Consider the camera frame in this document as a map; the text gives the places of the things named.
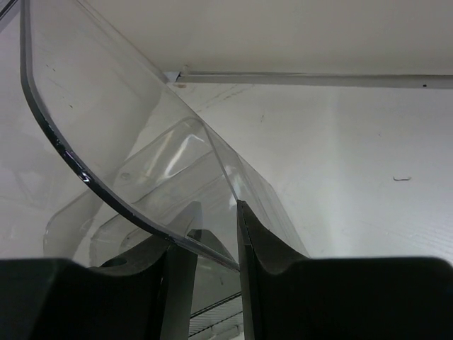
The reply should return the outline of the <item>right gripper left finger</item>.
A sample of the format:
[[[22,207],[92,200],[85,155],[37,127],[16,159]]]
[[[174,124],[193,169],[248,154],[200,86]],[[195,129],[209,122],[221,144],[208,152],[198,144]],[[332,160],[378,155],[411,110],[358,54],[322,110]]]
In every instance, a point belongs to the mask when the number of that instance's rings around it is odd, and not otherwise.
[[[187,339],[197,254],[156,235],[91,270],[114,279],[89,339]]]

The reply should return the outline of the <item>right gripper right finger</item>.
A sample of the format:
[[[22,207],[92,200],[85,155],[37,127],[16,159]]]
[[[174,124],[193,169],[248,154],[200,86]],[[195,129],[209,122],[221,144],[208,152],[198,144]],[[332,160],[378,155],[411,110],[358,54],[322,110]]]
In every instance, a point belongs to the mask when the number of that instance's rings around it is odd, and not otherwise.
[[[317,261],[273,234],[246,201],[236,217],[245,338],[318,339],[302,283]]]

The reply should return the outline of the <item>clear acrylic drawer organizer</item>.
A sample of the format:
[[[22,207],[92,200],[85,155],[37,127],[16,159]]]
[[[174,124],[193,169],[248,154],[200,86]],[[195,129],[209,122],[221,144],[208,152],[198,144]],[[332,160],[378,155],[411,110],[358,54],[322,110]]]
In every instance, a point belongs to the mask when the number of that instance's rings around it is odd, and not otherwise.
[[[1,2],[1,338],[89,339],[158,236],[197,254],[188,339],[243,330],[237,201],[298,251],[274,188],[85,1]]]

